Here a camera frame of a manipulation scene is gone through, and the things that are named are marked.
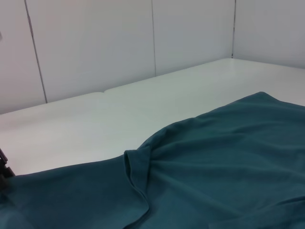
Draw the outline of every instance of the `teal fabric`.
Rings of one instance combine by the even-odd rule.
[[[123,156],[9,181],[0,229],[302,229],[305,107],[257,93]]]

